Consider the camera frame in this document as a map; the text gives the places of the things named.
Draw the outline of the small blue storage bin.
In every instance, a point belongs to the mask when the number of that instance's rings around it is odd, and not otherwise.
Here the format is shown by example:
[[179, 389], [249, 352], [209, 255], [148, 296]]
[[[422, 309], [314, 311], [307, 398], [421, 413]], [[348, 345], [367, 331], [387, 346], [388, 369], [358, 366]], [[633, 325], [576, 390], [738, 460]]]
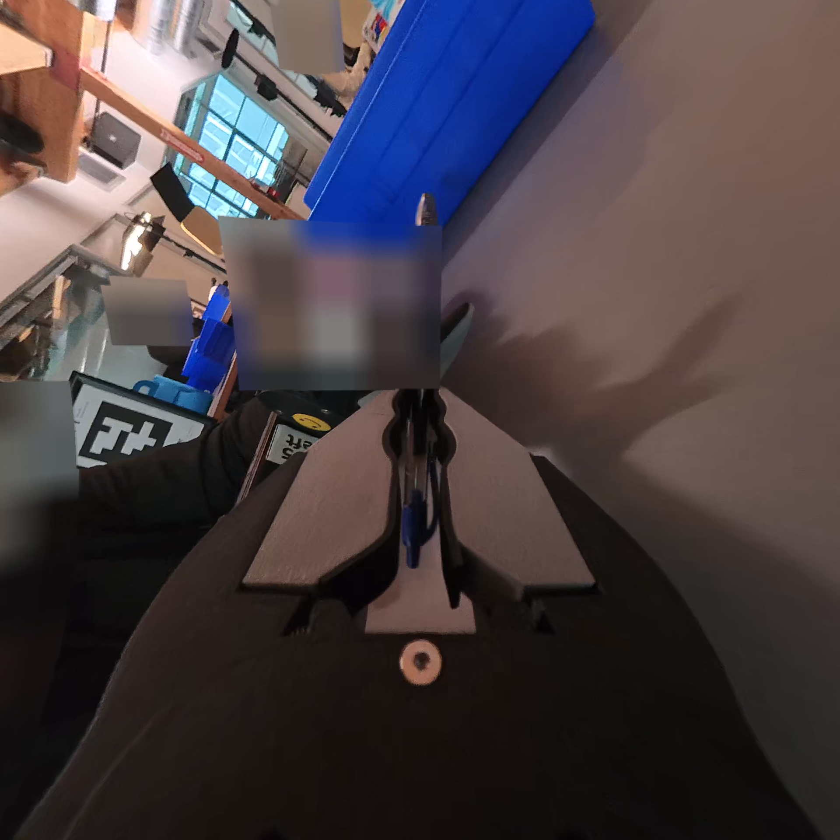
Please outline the small blue storage bin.
[[229, 303], [228, 286], [213, 287], [200, 318], [201, 330], [182, 368], [182, 375], [191, 387], [214, 392], [228, 372], [235, 353], [235, 331], [224, 320]]

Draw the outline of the beige rounded panel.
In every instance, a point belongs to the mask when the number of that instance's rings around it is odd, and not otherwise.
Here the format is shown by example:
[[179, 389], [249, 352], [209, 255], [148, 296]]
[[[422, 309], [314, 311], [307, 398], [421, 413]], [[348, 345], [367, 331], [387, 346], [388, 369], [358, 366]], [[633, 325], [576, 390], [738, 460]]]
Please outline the beige rounded panel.
[[193, 206], [180, 221], [182, 231], [207, 252], [223, 257], [224, 247], [218, 220], [205, 208]]

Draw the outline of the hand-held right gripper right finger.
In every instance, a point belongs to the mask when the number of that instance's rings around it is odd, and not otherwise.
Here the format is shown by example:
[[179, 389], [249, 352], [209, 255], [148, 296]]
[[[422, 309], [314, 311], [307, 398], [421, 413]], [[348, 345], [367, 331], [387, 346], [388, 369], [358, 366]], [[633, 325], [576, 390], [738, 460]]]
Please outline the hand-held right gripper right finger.
[[439, 524], [453, 606], [587, 592], [595, 578], [529, 451], [449, 390], [436, 393]]

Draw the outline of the black wall speaker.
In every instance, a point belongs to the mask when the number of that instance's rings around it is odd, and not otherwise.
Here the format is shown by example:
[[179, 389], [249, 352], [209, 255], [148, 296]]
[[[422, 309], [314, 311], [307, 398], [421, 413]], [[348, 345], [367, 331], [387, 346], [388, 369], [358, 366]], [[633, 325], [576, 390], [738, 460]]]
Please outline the black wall speaker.
[[120, 170], [136, 162], [140, 142], [140, 134], [110, 112], [94, 119], [88, 136], [89, 150]]

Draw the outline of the wooden post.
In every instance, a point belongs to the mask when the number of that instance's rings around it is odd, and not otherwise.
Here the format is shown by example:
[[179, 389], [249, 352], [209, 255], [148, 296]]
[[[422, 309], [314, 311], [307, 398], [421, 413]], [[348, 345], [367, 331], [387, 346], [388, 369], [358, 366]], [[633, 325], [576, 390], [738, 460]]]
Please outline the wooden post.
[[78, 76], [80, 90], [88, 92], [97, 100], [104, 102], [143, 131], [153, 135], [166, 146], [173, 148], [176, 153], [183, 154], [189, 161], [199, 165], [220, 182], [256, 204], [270, 218], [302, 220], [298, 213], [289, 209], [285, 204], [272, 201], [268, 195], [255, 189], [247, 178], [239, 174], [230, 165], [208, 152], [174, 124], [144, 106], [137, 98], [103, 76], [100, 71], [80, 65]]

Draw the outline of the blue pen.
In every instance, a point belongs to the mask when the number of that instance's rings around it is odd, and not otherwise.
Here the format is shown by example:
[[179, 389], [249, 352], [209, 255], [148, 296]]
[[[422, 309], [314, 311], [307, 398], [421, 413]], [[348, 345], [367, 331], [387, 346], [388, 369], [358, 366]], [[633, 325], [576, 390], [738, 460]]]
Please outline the blue pen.
[[429, 420], [424, 391], [407, 394], [404, 434], [402, 494], [402, 544], [406, 566], [418, 568], [422, 547], [434, 535], [437, 523], [437, 478], [429, 463], [432, 445], [428, 442]]

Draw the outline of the blue plastic bin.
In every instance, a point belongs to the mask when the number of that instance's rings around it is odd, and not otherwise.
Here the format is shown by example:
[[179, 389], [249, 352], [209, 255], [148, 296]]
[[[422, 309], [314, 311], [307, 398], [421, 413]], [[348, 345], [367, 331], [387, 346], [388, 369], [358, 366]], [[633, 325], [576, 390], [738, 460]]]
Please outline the blue plastic bin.
[[409, 1], [304, 196], [309, 220], [445, 226], [592, 29], [589, 1]]

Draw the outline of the studio light on tripod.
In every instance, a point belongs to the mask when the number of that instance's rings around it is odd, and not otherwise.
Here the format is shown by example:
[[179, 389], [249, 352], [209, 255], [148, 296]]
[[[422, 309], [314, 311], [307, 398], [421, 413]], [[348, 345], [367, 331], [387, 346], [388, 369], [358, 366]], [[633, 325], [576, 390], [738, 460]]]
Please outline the studio light on tripod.
[[140, 277], [152, 261], [154, 248], [165, 234], [165, 216], [139, 213], [131, 217], [122, 235], [119, 266], [123, 272]]

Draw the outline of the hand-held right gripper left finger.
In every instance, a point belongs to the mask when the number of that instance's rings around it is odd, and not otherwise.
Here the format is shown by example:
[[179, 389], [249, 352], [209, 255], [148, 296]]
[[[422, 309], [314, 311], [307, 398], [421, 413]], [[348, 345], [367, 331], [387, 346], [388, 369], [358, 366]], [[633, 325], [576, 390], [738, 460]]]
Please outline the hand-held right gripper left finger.
[[396, 520], [389, 433], [400, 391], [384, 391], [308, 450], [243, 579], [320, 587], [381, 543]]

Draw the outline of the fiducial marker board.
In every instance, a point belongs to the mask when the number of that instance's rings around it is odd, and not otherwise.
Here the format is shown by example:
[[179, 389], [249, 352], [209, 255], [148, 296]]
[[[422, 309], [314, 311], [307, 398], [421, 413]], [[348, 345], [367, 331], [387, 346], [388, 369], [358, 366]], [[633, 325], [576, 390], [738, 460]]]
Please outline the fiducial marker board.
[[205, 414], [78, 371], [71, 373], [69, 384], [80, 468], [189, 442], [216, 425]]

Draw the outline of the silver air duct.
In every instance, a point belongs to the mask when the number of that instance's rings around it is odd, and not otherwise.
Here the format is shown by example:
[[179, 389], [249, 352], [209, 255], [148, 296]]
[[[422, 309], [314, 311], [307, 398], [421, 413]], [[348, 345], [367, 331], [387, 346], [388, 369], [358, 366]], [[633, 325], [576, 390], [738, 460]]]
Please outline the silver air duct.
[[151, 54], [159, 55], [164, 47], [169, 47], [192, 59], [205, 4], [204, 1], [136, 1], [131, 35]]

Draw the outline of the person's left forearm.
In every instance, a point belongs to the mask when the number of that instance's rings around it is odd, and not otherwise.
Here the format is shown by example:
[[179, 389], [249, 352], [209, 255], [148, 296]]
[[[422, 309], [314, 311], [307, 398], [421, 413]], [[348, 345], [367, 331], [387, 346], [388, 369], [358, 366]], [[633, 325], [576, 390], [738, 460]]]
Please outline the person's left forearm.
[[253, 398], [194, 440], [81, 469], [80, 525], [90, 532], [212, 526], [235, 504], [269, 416]]

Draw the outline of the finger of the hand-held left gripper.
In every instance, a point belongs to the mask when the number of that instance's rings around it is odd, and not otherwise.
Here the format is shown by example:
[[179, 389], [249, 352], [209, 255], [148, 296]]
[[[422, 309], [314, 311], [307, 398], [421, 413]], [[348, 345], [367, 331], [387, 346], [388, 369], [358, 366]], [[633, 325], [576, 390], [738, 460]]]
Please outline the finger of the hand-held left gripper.
[[461, 351], [475, 314], [472, 303], [458, 304], [440, 324], [440, 369], [449, 370]]

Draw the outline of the window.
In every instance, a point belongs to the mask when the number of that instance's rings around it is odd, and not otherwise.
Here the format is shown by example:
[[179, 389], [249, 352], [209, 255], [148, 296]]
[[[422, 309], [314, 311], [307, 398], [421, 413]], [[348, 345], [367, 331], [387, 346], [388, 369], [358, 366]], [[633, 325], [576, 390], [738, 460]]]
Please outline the window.
[[[202, 80], [181, 95], [175, 126], [205, 151], [258, 186], [273, 186], [289, 141], [285, 127], [225, 76]], [[257, 204], [184, 153], [167, 152], [190, 200], [212, 216], [265, 218]]]

